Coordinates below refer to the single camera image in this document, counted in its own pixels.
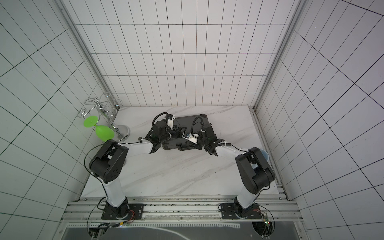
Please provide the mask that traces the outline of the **dark grey poker set case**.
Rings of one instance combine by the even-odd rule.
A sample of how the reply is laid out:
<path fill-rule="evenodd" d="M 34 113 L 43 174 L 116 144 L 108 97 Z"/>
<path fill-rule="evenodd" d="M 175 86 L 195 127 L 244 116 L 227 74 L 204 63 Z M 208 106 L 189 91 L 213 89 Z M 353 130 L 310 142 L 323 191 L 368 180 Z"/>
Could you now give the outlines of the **dark grey poker set case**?
<path fill-rule="evenodd" d="M 175 118 L 174 126 L 186 127 L 187 130 L 184 134 L 198 134 L 199 131 L 205 131 L 207 128 L 212 127 L 206 114 L 184 116 Z M 171 138 L 162 144 L 164 150 L 177 149 L 179 151 L 198 149 L 198 144 L 194 144 L 186 139 L 184 135 L 180 139 Z"/>

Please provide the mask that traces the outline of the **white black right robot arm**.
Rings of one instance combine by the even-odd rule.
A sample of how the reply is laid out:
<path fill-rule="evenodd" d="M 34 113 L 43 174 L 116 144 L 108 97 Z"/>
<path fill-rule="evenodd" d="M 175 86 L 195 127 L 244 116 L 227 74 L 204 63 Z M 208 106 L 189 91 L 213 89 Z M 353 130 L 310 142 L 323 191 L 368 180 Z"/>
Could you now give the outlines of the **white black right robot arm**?
<path fill-rule="evenodd" d="M 198 149 L 202 148 L 210 155 L 235 160 L 243 189 L 234 199 L 237 215 L 244 215 L 255 208 L 255 201 L 264 190 L 271 187 L 276 175 L 269 164 L 269 154 L 257 147 L 244 150 L 235 147 L 223 139 L 209 137 L 208 131 L 199 134 L 184 133 L 183 138 Z"/>

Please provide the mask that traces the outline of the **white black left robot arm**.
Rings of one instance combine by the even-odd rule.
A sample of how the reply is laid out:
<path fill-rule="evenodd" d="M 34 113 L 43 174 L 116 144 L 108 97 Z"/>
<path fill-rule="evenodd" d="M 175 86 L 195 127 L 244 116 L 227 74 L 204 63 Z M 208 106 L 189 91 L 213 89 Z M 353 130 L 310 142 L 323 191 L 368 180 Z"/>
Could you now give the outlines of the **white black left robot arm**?
<path fill-rule="evenodd" d="M 162 144 L 170 139 L 179 139 L 186 131 L 180 124 L 171 126 L 175 120 L 165 119 L 152 125 L 144 138 L 133 143 L 123 143 L 107 140 L 89 163 L 92 175 L 103 186 L 107 197 L 107 205 L 115 210 L 128 206 L 128 200 L 123 193 L 120 173 L 126 164 L 126 159 L 144 154 L 155 153 Z"/>

